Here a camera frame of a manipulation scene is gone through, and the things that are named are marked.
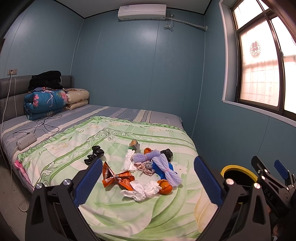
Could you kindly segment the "wall power socket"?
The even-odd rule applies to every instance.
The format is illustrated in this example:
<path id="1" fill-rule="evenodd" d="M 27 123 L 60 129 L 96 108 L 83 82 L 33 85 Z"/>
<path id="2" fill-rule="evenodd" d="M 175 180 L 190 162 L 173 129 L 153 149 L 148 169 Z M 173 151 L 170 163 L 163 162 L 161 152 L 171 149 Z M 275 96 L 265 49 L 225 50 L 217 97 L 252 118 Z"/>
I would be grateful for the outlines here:
<path id="1" fill-rule="evenodd" d="M 17 69 L 9 69 L 8 70 L 8 75 L 17 75 L 18 70 Z"/>

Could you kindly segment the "insulated air conditioner pipe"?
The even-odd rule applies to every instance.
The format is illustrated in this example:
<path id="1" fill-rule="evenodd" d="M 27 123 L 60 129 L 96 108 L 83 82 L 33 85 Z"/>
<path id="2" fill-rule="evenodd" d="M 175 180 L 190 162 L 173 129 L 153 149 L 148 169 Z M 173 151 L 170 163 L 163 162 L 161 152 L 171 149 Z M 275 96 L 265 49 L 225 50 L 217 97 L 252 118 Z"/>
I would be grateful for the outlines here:
<path id="1" fill-rule="evenodd" d="M 207 26 L 201 26 L 201 25 L 197 25 L 197 24 L 190 23 L 190 22 L 187 22 L 187 21 L 175 19 L 173 14 L 171 14 L 170 16 L 165 17 L 165 20 L 166 20 L 166 24 L 163 27 L 165 30 L 172 30 L 173 27 L 174 27 L 174 22 L 185 24 L 185 25 L 197 28 L 197 29 L 202 30 L 202 31 L 207 31 L 207 29 L 208 29 Z"/>

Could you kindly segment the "green snack packet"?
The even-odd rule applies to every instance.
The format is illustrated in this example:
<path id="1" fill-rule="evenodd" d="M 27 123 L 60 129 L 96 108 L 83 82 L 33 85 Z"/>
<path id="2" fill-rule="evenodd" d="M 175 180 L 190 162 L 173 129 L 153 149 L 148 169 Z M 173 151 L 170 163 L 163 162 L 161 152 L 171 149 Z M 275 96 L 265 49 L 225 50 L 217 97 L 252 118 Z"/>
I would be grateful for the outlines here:
<path id="1" fill-rule="evenodd" d="M 140 144 L 138 143 L 138 141 L 136 139 L 132 139 L 132 141 L 130 142 L 129 146 L 128 146 L 129 150 L 135 151 L 136 153 L 140 152 Z"/>

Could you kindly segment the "black clothing pile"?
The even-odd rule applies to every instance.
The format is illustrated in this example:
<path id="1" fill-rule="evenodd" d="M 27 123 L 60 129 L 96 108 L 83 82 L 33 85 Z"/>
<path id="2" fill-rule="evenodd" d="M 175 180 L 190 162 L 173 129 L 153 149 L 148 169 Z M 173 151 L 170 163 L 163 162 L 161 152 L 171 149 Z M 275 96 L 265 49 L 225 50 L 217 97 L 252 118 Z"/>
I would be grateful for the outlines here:
<path id="1" fill-rule="evenodd" d="M 61 85 L 61 72 L 58 70 L 50 70 L 40 73 L 38 75 L 32 75 L 29 81 L 28 92 L 33 92 L 36 88 L 50 88 L 50 89 L 63 89 Z"/>

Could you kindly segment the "green floral bed cover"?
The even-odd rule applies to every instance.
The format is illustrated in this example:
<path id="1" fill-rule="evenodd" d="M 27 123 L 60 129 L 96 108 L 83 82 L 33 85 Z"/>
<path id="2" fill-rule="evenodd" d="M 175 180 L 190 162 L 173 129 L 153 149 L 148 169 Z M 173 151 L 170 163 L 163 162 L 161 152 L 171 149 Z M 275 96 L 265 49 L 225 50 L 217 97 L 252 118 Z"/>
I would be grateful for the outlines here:
<path id="1" fill-rule="evenodd" d="M 186 132 L 164 124 L 95 116 L 18 154 L 32 186 L 60 184 L 94 160 L 103 169 L 79 209 L 103 240 L 196 240 L 218 207 L 194 170 Z"/>

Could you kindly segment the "small orange plastic bag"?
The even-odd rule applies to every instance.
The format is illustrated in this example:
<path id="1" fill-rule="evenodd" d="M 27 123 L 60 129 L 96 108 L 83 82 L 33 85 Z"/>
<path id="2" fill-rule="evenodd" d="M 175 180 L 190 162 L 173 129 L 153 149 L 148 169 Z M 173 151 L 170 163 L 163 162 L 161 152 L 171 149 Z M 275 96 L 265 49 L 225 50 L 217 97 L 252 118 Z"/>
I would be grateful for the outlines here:
<path id="1" fill-rule="evenodd" d="M 151 153 L 151 152 L 152 152 L 151 148 L 145 148 L 144 149 L 144 154 Z"/>

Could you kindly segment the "grey padded headboard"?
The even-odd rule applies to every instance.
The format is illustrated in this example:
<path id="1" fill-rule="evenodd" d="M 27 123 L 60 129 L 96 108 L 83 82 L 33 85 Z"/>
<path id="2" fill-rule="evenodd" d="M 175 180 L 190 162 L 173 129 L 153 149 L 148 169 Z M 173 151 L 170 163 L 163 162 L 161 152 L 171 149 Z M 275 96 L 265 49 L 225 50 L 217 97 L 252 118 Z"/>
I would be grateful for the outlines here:
<path id="1" fill-rule="evenodd" d="M 25 115 L 23 99 L 28 94 L 30 75 L 1 79 L 1 120 Z"/>

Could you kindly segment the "white power strip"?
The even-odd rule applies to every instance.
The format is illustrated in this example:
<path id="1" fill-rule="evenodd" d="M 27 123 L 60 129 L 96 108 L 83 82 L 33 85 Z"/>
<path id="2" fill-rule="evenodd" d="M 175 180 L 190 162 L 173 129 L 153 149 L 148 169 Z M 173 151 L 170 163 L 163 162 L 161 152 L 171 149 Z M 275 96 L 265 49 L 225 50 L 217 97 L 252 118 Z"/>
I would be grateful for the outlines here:
<path id="1" fill-rule="evenodd" d="M 19 151 L 22 151 L 23 149 L 30 146 L 31 144 L 33 144 L 36 141 L 37 141 L 36 134 L 35 133 L 29 133 L 26 136 L 24 136 L 23 138 L 20 138 L 16 142 L 16 146 L 17 146 Z"/>

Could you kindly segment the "white bag tied pink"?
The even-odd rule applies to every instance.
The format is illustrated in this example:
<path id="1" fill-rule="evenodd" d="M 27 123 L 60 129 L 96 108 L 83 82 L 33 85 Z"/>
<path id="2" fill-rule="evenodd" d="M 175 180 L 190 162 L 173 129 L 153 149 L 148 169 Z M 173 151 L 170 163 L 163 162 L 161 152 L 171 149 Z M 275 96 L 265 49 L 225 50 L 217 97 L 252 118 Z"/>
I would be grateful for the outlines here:
<path id="1" fill-rule="evenodd" d="M 135 150 L 132 150 L 132 149 L 127 150 L 124 163 L 121 167 L 122 172 L 130 171 L 131 173 L 133 173 L 134 171 L 137 170 L 137 168 L 134 166 L 133 162 L 131 161 L 131 157 L 134 153 L 135 153 Z"/>

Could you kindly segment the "black plastic bag trash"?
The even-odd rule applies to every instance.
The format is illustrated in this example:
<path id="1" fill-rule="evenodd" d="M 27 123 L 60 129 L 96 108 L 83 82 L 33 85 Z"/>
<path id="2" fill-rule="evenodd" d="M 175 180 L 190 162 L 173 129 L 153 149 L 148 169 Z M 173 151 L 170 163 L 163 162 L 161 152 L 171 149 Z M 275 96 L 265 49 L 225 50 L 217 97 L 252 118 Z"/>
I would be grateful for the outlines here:
<path id="1" fill-rule="evenodd" d="M 93 146 L 92 154 L 87 155 L 87 158 L 84 159 L 84 162 L 86 165 L 90 165 L 93 160 L 101 158 L 103 155 L 104 150 L 100 146 Z"/>

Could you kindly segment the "orange foil wrapper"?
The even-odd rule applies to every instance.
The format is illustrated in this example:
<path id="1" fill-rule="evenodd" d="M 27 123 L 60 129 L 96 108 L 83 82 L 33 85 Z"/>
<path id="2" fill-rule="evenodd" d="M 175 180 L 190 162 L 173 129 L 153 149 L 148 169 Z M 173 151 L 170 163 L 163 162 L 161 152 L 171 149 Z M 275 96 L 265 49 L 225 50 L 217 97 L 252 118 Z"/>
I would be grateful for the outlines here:
<path id="1" fill-rule="evenodd" d="M 102 169 L 102 176 L 103 176 L 102 184 L 105 188 L 110 186 L 113 183 L 116 183 L 128 191 L 134 190 L 134 188 L 131 185 L 131 182 L 135 180 L 135 177 L 129 171 L 124 171 L 119 174 L 116 174 L 112 171 L 112 169 L 107 164 L 107 162 L 104 162 L 103 169 Z"/>

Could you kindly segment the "beige folded quilt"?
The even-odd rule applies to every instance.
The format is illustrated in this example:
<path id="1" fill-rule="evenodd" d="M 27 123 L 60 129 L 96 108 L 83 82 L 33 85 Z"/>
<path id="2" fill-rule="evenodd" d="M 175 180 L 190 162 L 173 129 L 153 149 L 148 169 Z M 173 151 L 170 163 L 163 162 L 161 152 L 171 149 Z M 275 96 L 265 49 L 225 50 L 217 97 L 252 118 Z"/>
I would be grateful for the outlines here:
<path id="1" fill-rule="evenodd" d="M 89 92 L 81 88 L 66 89 L 67 104 L 65 109 L 74 110 L 88 104 Z"/>

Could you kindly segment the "white plastic bag trash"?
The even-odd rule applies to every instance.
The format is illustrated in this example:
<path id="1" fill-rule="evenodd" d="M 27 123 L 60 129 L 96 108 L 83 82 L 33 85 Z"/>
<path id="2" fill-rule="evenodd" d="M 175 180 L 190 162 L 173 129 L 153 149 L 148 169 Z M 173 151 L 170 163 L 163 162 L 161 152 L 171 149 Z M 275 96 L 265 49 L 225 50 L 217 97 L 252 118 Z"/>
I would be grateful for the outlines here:
<path id="1" fill-rule="evenodd" d="M 131 198 L 136 202 L 141 202 L 147 198 L 151 198 L 162 189 L 156 181 L 149 181 L 142 186 L 137 180 L 130 182 L 133 190 L 121 190 L 120 194 L 124 197 Z"/>

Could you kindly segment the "white wall air conditioner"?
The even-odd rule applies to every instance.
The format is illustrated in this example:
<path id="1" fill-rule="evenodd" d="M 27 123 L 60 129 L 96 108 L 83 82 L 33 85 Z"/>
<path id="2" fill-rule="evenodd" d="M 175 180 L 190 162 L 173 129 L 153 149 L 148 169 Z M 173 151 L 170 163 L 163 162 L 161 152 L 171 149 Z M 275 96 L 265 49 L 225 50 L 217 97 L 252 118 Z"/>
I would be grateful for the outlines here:
<path id="1" fill-rule="evenodd" d="M 117 16 L 121 21 L 164 20 L 166 9 L 166 4 L 133 4 L 121 6 Z"/>

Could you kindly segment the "small black bag trash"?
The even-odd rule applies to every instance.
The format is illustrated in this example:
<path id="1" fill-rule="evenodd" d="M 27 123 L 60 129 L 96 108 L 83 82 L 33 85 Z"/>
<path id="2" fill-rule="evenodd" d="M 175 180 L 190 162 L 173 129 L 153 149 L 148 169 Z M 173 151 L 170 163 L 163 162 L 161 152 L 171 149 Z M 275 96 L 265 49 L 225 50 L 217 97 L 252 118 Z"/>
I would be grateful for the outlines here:
<path id="1" fill-rule="evenodd" d="M 160 151 L 161 154 L 164 154 L 166 156 L 166 159 L 170 163 L 173 158 L 173 153 L 170 149 L 165 149 Z"/>

